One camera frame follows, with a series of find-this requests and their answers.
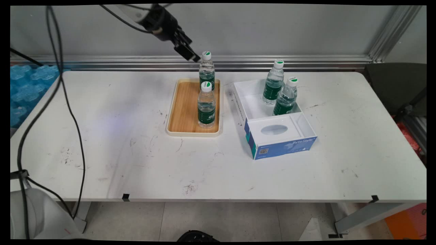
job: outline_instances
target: table surface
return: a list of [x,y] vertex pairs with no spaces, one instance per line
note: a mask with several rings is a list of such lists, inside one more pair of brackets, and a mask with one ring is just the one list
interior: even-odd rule
[[[426,168],[365,78],[356,72],[293,72],[297,102],[318,135],[310,151],[253,160],[232,101],[233,82],[265,72],[217,72],[222,133],[174,137],[167,115],[179,78],[196,72],[68,71],[68,97],[86,160],[83,201],[423,202]],[[25,128],[10,139],[10,170]],[[83,164],[61,89],[29,132],[23,168],[66,201],[78,199]],[[10,190],[19,190],[18,180]]]

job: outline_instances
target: bamboo tray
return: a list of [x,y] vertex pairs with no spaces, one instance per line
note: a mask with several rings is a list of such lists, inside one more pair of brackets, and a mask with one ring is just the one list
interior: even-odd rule
[[221,82],[215,79],[215,124],[209,129],[203,129],[198,124],[197,99],[200,92],[199,78],[180,78],[174,91],[167,122],[167,132],[171,136],[216,137],[221,133],[221,108],[223,99]]

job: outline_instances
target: table leg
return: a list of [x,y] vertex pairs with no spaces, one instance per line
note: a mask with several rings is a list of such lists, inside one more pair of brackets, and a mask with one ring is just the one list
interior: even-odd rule
[[417,203],[369,203],[334,225],[338,234],[347,234],[349,230],[365,227],[415,205]]
[[[74,218],[74,223],[77,225],[77,228],[81,233],[85,232],[86,229],[86,216],[88,215],[89,207],[91,206],[90,201],[81,201],[79,210],[77,211],[77,215]],[[77,202],[74,205],[73,211],[76,210]]]

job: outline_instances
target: floor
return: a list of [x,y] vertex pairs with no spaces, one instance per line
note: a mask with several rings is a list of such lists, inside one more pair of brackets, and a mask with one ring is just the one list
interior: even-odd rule
[[[355,211],[360,204],[349,204]],[[392,239],[384,220],[345,235],[334,234],[324,203],[93,202],[85,236],[94,240],[174,242],[200,230],[221,242],[298,241],[311,218],[323,240]]]

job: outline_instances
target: white box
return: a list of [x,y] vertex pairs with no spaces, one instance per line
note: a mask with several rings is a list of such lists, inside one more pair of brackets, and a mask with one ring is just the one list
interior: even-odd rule
[[290,114],[273,116],[273,105],[262,101],[265,79],[235,82],[233,102],[253,159],[310,150],[317,135],[296,103]]

